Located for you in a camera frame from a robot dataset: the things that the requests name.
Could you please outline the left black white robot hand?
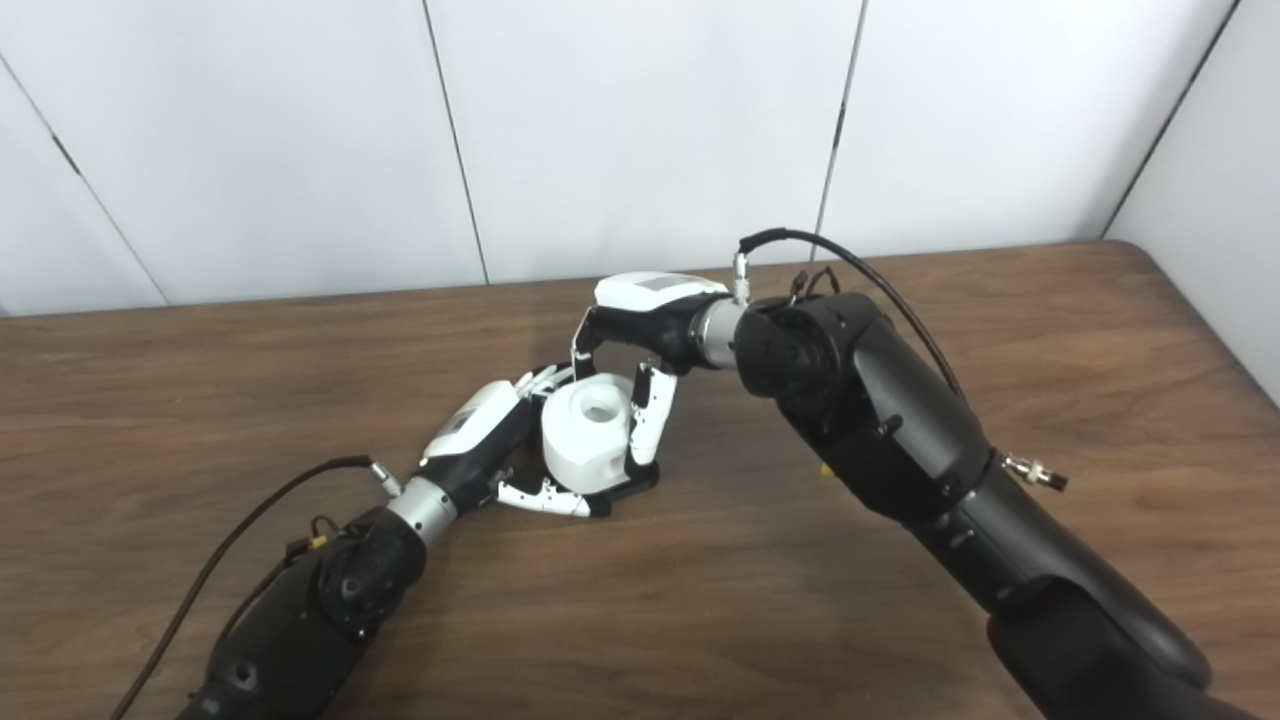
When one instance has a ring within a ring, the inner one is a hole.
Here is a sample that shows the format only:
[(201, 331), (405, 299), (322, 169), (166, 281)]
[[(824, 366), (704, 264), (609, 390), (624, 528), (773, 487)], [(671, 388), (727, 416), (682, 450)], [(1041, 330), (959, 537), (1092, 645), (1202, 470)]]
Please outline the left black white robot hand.
[(431, 438), (390, 506), (420, 530), (498, 502), (530, 512), (608, 518), (605, 496), (568, 489), (550, 471), (522, 470), (509, 459), (540, 432), (541, 407), (572, 377), (568, 364), (526, 372), (481, 387)]

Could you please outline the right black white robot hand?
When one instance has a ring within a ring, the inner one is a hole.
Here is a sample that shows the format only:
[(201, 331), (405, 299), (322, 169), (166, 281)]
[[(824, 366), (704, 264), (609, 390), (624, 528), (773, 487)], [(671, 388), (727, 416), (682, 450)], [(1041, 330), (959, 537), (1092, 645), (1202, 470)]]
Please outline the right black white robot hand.
[(722, 283), (666, 272), (607, 277), (594, 299), (571, 343), (573, 378), (596, 374), (594, 355), (605, 343), (646, 351), (630, 398), (623, 470), (630, 480), (649, 480), (680, 379), (698, 368), (737, 366), (733, 342), (745, 306)]

